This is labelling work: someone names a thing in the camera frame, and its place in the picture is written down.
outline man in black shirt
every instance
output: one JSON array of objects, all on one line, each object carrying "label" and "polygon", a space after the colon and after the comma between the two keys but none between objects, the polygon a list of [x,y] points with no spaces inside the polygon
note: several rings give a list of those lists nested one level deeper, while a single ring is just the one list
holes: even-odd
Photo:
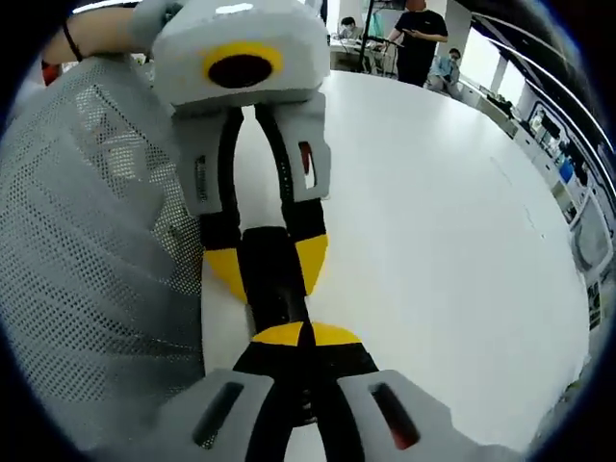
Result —
[{"label": "man in black shirt", "polygon": [[406,10],[387,40],[395,41],[404,34],[398,50],[398,80],[422,87],[436,43],[448,41],[447,26],[442,16],[427,9],[425,0],[406,0]]}]

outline white table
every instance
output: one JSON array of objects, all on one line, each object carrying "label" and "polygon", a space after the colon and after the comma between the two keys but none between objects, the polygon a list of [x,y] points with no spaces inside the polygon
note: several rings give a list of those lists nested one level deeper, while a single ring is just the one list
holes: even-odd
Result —
[{"label": "white table", "polygon": [[[364,51],[366,58],[370,62],[370,66],[372,69],[371,74],[378,75],[378,71],[376,69],[377,61],[380,61],[380,64],[384,67],[386,72],[390,72],[391,70],[394,70],[395,68],[394,57],[387,55],[387,54],[383,54],[380,51],[374,50],[373,48],[374,44],[375,42],[369,41],[367,43],[366,50]],[[336,60],[338,59],[337,57],[341,55],[355,55],[359,57],[359,53],[361,49],[362,49],[361,41],[340,40],[338,38],[334,38],[334,39],[332,38],[329,44],[329,53],[330,53],[331,60],[332,60],[332,68],[334,68],[334,64]]]},{"label": "white table", "polygon": [[[584,283],[544,180],[487,116],[450,98],[346,72],[322,91],[330,247],[313,320],[355,332],[469,437],[523,450],[588,351]],[[243,227],[281,224],[270,149],[244,113]],[[242,304],[204,272],[210,371],[233,366],[248,332]],[[294,435],[287,460],[322,460],[313,430]]]}]

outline window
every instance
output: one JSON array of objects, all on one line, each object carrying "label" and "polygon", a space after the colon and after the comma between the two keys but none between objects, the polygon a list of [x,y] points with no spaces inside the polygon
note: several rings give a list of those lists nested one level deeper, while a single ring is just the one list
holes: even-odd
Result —
[{"label": "window", "polygon": [[500,83],[499,93],[508,101],[511,101],[514,106],[517,106],[522,96],[522,90],[526,79],[513,63],[507,63],[507,69],[504,71],[502,82]]},{"label": "window", "polygon": [[492,86],[500,58],[497,47],[478,31],[471,29],[460,73],[472,82],[489,89]]}]

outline black bracelet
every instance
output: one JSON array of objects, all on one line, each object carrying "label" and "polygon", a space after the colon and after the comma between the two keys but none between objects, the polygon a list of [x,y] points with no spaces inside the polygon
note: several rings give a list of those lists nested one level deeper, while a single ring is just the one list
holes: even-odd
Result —
[{"label": "black bracelet", "polygon": [[77,61],[80,63],[84,59],[84,57],[81,54],[81,51],[79,51],[79,48],[77,47],[77,45],[75,44],[73,37],[70,36],[66,21],[62,25],[62,30],[64,31],[64,36],[66,37],[66,41],[68,41],[68,46],[70,46],[70,51],[73,52],[73,55],[75,55],[75,58],[77,58]]}]

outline black circle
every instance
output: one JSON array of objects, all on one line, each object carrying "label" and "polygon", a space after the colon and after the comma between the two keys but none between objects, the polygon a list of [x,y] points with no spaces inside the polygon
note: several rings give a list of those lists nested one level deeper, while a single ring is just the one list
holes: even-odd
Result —
[{"label": "black circle", "polygon": [[234,55],[212,64],[208,77],[225,89],[245,89],[270,77],[273,68],[260,56]]}]

